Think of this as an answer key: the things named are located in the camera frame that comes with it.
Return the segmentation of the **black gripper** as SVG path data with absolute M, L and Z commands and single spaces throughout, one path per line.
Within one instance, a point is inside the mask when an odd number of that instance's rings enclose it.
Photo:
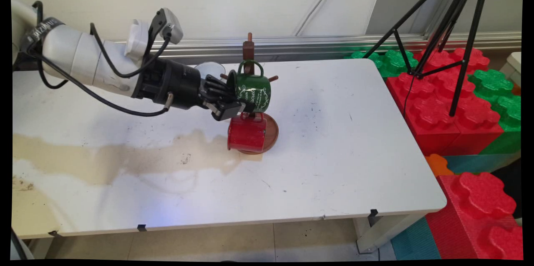
M 171 107 L 182 110 L 193 106 L 209 109 L 216 121 L 233 118 L 246 109 L 244 101 L 235 100 L 233 89 L 210 74 L 204 79 L 204 91 L 210 100 L 203 101 L 199 96 L 201 81 L 201 74 L 196 68 L 158 58 L 139 74 L 133 97 L 148 98 L 155 104 L 164 105 L 168 93 L 172 93 Z

